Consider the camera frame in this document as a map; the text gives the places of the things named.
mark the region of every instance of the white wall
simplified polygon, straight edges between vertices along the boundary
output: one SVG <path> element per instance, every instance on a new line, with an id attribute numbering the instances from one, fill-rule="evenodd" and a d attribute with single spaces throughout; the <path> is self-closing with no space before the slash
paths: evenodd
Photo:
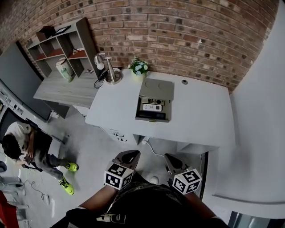
<path id="1" fill-rule="evenodd" d="M 212 161 L 218 160 L 209 164 L 216 172 L 211 177 L 216 181 L 208 185 L 210 204 L 253 216 L 285 218 L 284 54 L 285 4 L 280 1 L 268 40 L 231 95 L 238 148 L 210 154 Z"/>

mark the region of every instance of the remote control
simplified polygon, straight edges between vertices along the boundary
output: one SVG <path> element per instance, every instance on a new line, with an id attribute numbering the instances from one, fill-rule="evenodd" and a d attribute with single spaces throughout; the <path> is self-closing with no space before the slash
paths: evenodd
<path id="1" fill-rule="evenodd" d="M 143 104 L 144 111 L 151 111 L 151 112 L 161 112 L 162 106 L 161 105 L 150 105 L 150 104 Z"/>
<path id="2" fill-rule="evenodd" d="M 152 98 L 142 98 L 144 104 L 165 105 L 165 101 Z"/>

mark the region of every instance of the white floor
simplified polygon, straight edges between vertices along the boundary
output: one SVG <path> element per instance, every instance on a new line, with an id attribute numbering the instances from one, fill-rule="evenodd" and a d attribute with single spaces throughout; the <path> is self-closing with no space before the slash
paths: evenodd
<path id="1" fill-rule="evenodd" d="M 67 144 L 62 148 L 60 157 L 66 157 L 79 165 L 76 173 L 71 173 L 65 168 L 63 171 L 66 179 L 73 184 L 74 195 L 68 195 L 59 185 L 58 181 L 50 175 L 34 170 L 16 167 L 9 159 L 5 159 L 3 153 L 0 160 L 5 161 L 8 170 L 1 176 L 20 176 L 22 181 L 35 181 L 33 187 L 50 197 L 50 205 L 46 205 L 41 199 L 41 193 L 31 188 L 26 182 L 26 196 L 24 203 L 29 206 L 27 216 L 32 228 L 46 228 L 52 226 L 65 216 L 65 213 L 80 205 L 103 187 L 104 170 L 119 152 L 137 149 L 141 151 L 137 171 L 142 171 L 142 176 L 149 180 L 152 176 L 159 178 L 159 184 L 166 183 L 169 174 L 165 169 L 163 157 L 152 153 L 148 145 L 128 146 L 113 141 L 104 131 L 85 123 L 84 117 L 74 108 L 70 108 L 66 119 L 52 119 L 49 127 L 69 135 Z M 161 139 L 150 139 L 153 149 L 158 154 L 175 153 L 176 143 Z M 185 155 L 187 165 L 200 170 L 199 155 Z"/>

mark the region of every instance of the red shelf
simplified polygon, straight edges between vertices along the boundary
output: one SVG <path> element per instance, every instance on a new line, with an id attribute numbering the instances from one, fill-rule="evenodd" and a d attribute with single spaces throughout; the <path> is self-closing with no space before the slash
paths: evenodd
<path id="1" fill-rule="evenodd" d="M 58 55 L 63 55 L 63 51 L 62 51 L 61 48 L 58 48 L 58 49 L 53 50 L 53 51 L 48 55 L 48 58 L 49 58 L 49 57 L 53 57 L 53 56 L 58 56 Z"/>
<path id="2" fill-rule="evenodd" d="M 77 58 L 85 58 L 85 57 L 86 57 L 85 51 L 77 51 L 75 54 L 71 54 L 68 58 L 77 59 Z"/>
<path id="3" fill-rule="evenodd" d="M 45 59 L 46 57 L 45 57 L 45 54 L 39 54 L 39 56 L 37 57 L 37 59 L 36 59 L 36 61 L 37 60 L 41 60 L 41 59 Z"/>

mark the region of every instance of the white desk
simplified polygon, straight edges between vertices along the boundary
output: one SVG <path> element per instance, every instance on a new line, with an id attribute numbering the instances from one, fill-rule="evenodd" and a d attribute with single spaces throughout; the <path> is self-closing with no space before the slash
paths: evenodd
<path id="1" fill-rule="evenodd" d="M 135 120 L 141 83 L 131 70 L 116 85 L 104 83 L 98 90 L 86 123 L 137 135 L 207 146 L 232 145 L 235 138 L 232 106 L 225 87 L 192 78 L 149 72 L 148 78 L 174 82 L 169 123 Z"/>

